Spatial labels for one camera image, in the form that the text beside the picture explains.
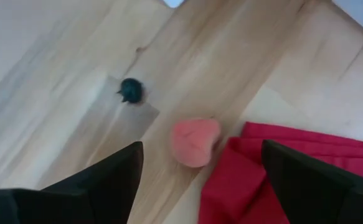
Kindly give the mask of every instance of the pink ball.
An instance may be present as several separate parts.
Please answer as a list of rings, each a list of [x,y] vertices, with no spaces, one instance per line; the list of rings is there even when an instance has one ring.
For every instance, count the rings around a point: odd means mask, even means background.
[[[189,167],[207,165],[220,132],[220,124],[214,119],[187,119],[178,122],[171,133],[174,158]]]

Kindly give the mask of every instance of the black object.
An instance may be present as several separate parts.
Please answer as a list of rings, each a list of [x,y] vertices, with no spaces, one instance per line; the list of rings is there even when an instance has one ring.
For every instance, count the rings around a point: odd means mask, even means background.
[[[291,224],[363,223],[363,177],[269,140],[262,161]]]
[[[135,142],[41,191],[0,190],[0,223],[125,224],[143,167]]]
[[[134,78],[127,78],[121,82],[118,93],[123,96],[122,102],[139,103],[143,99],[143,84]]]

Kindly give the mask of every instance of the wooden floor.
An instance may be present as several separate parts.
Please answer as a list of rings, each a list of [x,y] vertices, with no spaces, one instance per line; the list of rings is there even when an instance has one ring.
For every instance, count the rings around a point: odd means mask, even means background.
[[[121,103],[140,79],[141,106]],[[0,0],[0,187],[41,189],[141,139],[129,223],[195,223],[213,163],[177,164],[177,120],[363,140],[363,29],[326,0]]]

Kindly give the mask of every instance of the red towel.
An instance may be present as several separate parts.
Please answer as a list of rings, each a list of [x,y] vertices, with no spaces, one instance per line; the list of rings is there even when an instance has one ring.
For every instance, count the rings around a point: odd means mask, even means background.
[[[289,223],[266,179],[264,139],[272,139],[329,164],[363,176],[363,142],[267,124],[246,123],[230,138],[202,189],[199,224]]]

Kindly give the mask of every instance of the red cloth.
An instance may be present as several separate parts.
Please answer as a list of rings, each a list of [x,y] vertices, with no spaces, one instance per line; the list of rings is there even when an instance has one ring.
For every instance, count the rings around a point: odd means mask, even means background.
[[[363,176],[363,142],[267,124],[246,123],[230,138],[202,189],[199,224],[289,223],[266,179],[264,139],[272,139],[329,164]]]

